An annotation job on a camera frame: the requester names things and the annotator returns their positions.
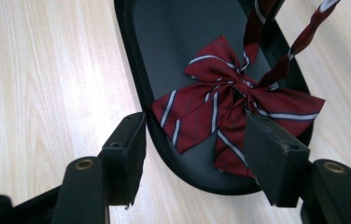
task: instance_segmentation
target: black metal frame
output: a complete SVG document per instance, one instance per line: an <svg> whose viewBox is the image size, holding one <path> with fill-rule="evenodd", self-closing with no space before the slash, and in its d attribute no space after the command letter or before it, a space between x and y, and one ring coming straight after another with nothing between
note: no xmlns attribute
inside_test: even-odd
<svg viewBox="0 0 351 224"><path fill-rule="evenodd" d="M12 207L0 223L109 223L109 205L133 204L146 157L146 114L126 117L98 157L72 161L61 186ZM351 168L308 161L309 149L272 119L247 116L244 153L271 205L296 207L303 223L351 223Z"/></svg>
<svg viewBox="0 0 351 224"><path fill-rule="evenodd" d="M0 223L109 223L109 205L134 203L146 157L146 113L127 116L97 157L72 161L63 183L12 206L0 195Z"/></svg>

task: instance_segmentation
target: maroon ribbon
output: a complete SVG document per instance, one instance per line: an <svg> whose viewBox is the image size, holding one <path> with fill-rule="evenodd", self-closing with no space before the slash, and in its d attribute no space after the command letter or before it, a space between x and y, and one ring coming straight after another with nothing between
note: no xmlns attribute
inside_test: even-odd
<svg viewBox="0 0 351 224"><path fill-rule="evenodd" d="M324 100L277 88L274 83L287 75L289 61L310 43L316 27L336 3L314 14L289 53L258 83L244 73L248 66L246 57L255 60L256 56L246 53L249 47L245 47L243 66L224 36L199 51L185 69L187 76L199 82L174 90L152 104L155 117L178 152L183 153L216 134L214 166L226 173L253 177L242 151L247 113L274 119L294 136L303 133L313 123Z"/></svg>

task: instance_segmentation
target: screw hole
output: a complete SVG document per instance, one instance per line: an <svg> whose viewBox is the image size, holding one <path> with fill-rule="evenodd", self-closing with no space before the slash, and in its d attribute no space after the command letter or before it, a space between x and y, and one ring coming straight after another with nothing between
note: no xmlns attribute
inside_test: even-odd
<svg viewBox="0 0 351 224"><path fill-rule="evenodd" d="M76 163L77 170L86 170L93 165L93 160L87 159Z"/></svg>
<svg viewBox="0 0 351 224"><path fill-rule="evenodd" d="M324 167L327 168L328 170L334 172L334 173L337 173L337 174L344 173L343 166L339 165L338 163L332 162L332 161L325 162Z"/></svg>
<svg viewBox="0 0 351 224"><path fill-rule="evenodd" d="M114 143L111 143L110 146L111 147L122 147L123 143L121 143L121 142L114 142Z"/></svg>

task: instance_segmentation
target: bow tie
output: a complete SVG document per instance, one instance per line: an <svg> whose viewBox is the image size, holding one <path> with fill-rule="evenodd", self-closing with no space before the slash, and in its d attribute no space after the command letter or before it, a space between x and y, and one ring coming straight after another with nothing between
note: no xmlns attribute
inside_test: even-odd
<svg viewBox="0 0 351 224"><path fill-rule="evenodd" d="M198 82L171 91L152 104L155 117L178 152L183 153L216 134L214 166L222 172L254 177L242 150L247 113L274 119L294 136L303 133L317 117L324 100L277 88L274 83L287 75L289 61L311 42L316 27L329 16L336 3L328 7L330 10L314 14L289 53L258 83L245 74L256 56L255 50L246 45L248 33L243 65L224 36L199 51L185 69L185 74ZM259 41L259 36L255 35L255 39Z"/></svg>

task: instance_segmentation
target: red striped bow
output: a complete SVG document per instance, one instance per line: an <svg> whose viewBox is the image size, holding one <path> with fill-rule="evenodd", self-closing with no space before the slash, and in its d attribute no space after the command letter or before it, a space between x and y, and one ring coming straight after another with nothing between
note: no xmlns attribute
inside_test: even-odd
<svg viewBox="0 0 351 224"><path fill-rule="evenodd" d="M287 75L289 61L310 43L316 27L333 8L318 10L290 52L258 83L244 73L246 60L241 66L224 36L203 48L185 69L187 76L199 82L172 91L152 104L155 117L175 148L183 153L216 134L214 166L226 173L253 177L242 151L247 113L274 119L294 136L303 133L324 100L277 88L274 83Z"/></svg>

